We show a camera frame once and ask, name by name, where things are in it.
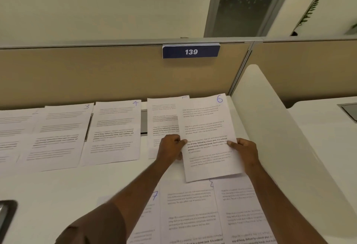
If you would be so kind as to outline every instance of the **sleeve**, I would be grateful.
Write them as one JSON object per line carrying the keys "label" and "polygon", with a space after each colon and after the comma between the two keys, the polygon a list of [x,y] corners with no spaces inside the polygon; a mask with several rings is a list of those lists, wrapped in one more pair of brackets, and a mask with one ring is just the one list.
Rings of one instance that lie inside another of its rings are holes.
{"label": "sleeve", "polygon": [[113,203],[105,203],[69,225],[56,244],[125,244],[125,221]]}

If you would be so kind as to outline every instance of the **person's left arm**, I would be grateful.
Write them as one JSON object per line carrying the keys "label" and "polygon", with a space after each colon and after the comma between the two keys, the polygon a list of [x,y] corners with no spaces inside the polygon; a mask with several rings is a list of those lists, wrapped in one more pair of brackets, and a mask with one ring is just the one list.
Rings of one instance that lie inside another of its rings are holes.
{"label": "person's left arm", "polygon": [[182,159],[186,143],[179,135],[166,135],[156,160],[145,171],[107,203],[72,223],[56,244],[125,243],[164,172],[176,159]]}

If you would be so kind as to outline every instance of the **person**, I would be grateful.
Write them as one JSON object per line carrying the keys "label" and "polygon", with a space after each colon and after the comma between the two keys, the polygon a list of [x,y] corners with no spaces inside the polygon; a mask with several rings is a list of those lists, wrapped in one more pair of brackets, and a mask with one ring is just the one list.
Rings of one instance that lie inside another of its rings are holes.
{"label": "person", "polygon": [[[146,170],[108,202],[69,225],[56,244],[126,243],[160,178],[176,159],[182,159],[186,143],[179,135],[166,135],[156,160]],[[267,174],[256,144],[241,138],[227,143],[238,151],[277,243],[327,244]]]}

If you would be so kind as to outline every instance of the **sign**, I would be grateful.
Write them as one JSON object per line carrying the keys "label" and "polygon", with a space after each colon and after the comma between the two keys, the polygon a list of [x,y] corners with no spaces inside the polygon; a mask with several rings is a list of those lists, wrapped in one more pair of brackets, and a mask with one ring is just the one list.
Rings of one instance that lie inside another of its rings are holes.
{"label": "sign", "polygon": [[217,57],[220,47],[220,44],[165,45],[163,59]]}

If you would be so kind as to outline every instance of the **desk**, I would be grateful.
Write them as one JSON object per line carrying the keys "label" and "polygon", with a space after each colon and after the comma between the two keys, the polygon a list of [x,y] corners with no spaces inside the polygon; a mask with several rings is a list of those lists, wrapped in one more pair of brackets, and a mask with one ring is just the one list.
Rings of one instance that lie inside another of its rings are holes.
{"label": "desk", "polygon": [[[237,131],[243,124],[227,99]],[[4,244],[54,243],[71,222],[95,208],[98,197],[116,193],[154,161],[148,159],[146,139],[141,137],[139,160],[1,178],[0,198],[19,203]],[[164,177],[184,180],[183,162],[176,161]]]}
{"label": "desk", "polygon": [[[357,124],[337,106],[354,102],[357,97],[301,101],[288,111],[357,213]],[[357,243],[357,238],[325,239]]]}

